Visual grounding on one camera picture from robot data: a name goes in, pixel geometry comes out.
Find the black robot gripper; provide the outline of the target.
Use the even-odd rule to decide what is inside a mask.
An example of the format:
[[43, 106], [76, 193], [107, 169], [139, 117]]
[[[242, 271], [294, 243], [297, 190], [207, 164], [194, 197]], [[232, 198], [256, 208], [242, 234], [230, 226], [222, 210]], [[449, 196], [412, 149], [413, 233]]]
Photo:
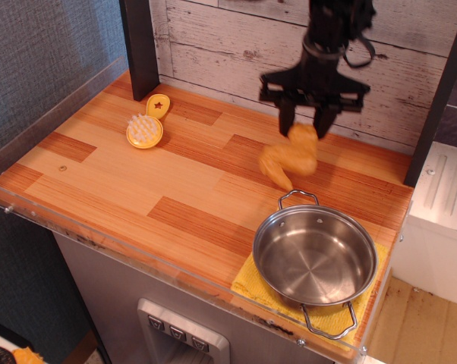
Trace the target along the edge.
[[370, 87], [338, 72], [339, 59], [319, 59], [307, 52], [300, 61], [282, 71], [260, 77], [260, 100], [279, 109], [279, 132], [287, 136], [298, 106], [315, 108], [314, 128], [322, 139], [343, 111], [360, 112]]

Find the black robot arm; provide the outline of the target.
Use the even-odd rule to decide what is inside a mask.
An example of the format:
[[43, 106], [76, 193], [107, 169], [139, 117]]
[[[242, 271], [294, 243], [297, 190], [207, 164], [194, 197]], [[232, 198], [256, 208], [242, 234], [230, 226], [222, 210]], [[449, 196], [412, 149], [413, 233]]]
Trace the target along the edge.
[[368, 66], [375, 49], [363, 32], [372, 27], [372, 1], [310, 1], [309, 24], [299, 62], [263, 74], [260, 100], [279, 110], [279, 132], [288, 136], [298, 106], [314, 108], [314, 127], [323, 138], [344, 111], [360, 113], [370, 87], [338, 72], [339, 61], [357, 69]]

